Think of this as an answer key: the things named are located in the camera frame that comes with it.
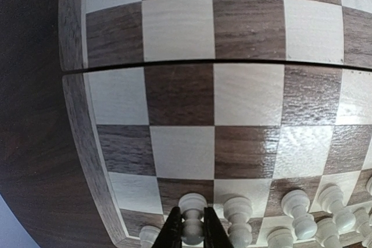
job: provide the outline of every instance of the pawn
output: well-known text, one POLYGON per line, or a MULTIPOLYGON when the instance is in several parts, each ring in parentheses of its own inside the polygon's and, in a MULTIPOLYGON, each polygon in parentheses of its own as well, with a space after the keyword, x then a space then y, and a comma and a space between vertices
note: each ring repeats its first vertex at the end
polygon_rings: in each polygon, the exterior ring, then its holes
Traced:
POLYGON ((291 191, 281 201, 285 215, 294 219, 292 226, 298 239, 312 238, 317 231, 314 217, 307 213, 309 206, 310 199, 303 190, 291 191))
POLYGON ((335 223, 331 218, 325 218, 317 223, 318 231, 315 239, 323 247, 342 248, 335 223))
POLYGON ((293 237, 291 230, 287 228, 276 229, 267 237, 269 248, 293 248, 293 237))
POLYGON ((198 245, 203 242, 204 207, 207 207, 206 199, 197 193, 184 195, 178 206, 185 222, 183 223, 182 241, 186 245, 198 245))
POLYGON ((318 201, 321 208, 333 214, 333 221, 336 223, 340 233, 350 231, 355 225, 355 216, 345 208, 344 193, 337 185, 325 188, 319 195, 318 201))
POLYGON ((160 233, 160 229, 153 226, 144 226, 139 233, 141 248, 151 248, 160 233))
POLYGON ((234 197, 223 206, 225 218, 232 223, 228 238, 234 248, 246 248, 252 242, 252 227, 247 224, 252 216, 252 203, 245 197, 234 197))
POLYGON ((362 245, 364 247, 372 248, 372 228, 369 224, 370 217, 368 216, 366 209, 360 208, 354 212, 356 223, 355 230, 358 233, 361 233, 364 237, 362 245))

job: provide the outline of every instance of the chess piece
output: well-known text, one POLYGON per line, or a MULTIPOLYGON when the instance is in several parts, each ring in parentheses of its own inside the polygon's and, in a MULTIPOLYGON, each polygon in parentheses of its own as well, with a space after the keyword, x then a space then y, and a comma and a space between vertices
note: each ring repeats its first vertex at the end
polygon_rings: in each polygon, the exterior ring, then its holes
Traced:
POLYGON ((368 193, 372 195, 372 177, 370 177, 370 179, 368 180, 366 188, 367 188, 368 193))
POLYGON ((181 209, 183 219, 182 241, 186 245, 198 245, 203 242, 204 207, 207 207, 206 199, 197 193, 184 195, 178 206, 181 209))
POLYGON ((151 248, 160 233, 160 229, 153 226, 144 226, 139 233, 141 248, 151 248))
POLYGON ((321 208, 333 214, 333 221, 336 223, 340 233, 350 231, 356 221, 354 214, 345 208, 343 199, 344 193, 337 185, 331 185, 325 188, 318 198, 321 208))
POLYGON ((271 232, 267 237, 269 248, 293 248, 293 237, 288 228, 279 228, 271 232))
POLYGON ((252 203, 245 197, 234 197, 223 206, 225 218, 231 223, 228 238, 234 248, 246 248, 252 242, 252 227, 247 224, 252 216, 252 203))
POLYGON ((291 191, 281 201, 285 215, 294 219, 292 225, 298 239, 312 238, 317 231, 314 217, 307 213, 309 206, 310 199, 303 190, 291 191))
POLYGON ((362 245, 367 248, 372 248, 372 228, 369 224, 370 217, 368 216, 366 209, 360 208, 354 212, 356 217, 355 230, 361 233, 364 237, 362 245))
POLYGON ((331 218, 325 218, 317 223, 316 241, 326 248, 342 248, 335 223, 331 218))

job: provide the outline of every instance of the wooden edge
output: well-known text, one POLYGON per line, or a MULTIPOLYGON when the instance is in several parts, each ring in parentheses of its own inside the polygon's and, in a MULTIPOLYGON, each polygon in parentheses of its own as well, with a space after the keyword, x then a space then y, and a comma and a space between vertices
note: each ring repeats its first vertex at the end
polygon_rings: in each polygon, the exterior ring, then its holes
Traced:
POLYGON ((85 0, 58 0, 59 56, 63 71, 84 68, 87 54, 83 50, 87 51, 87 47, 82 31, 85 32, 85 0))
POLYGON ((103 159, 90 99, 87 77, 73 74, 63 77, 63 92, 71 131, 85 179, 102 222, 118 246, 128 235, 120 214, 103 159))

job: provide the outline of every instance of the chessboard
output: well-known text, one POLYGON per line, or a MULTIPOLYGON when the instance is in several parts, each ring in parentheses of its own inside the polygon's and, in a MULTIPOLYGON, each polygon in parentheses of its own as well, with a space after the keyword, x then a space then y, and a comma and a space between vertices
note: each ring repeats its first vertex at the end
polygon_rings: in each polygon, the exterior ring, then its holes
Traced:
POLYGON ((248 197, 252 247, 265 247, 273 227, 291 227, 281 198, 293 189, 307 193, 316 219, 327 215, 317 197, 329 184, 352 210, 372 207, 368 72, 167 64, 73 74, 64 85, 76 144, 95 148, 78 150, 97 208, 102 219, 117 215, 125 237, 161 227, 190 192, 202 194, 226 228, 223 203, 248 197))

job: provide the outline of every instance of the wooden surface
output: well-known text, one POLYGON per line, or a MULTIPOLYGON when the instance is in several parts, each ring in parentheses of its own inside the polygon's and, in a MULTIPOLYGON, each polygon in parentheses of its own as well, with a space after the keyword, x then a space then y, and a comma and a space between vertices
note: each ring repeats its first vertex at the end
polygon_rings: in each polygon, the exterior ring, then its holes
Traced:
POLYGON ((63 70, 84 68, 83 47, 86 46, 85 0, 59 0, 58 32, 60 65, 63 70))
POLYGON ((67 116, 58 0, 0 3, 0 193, 41 248, 113 248, 67 116))

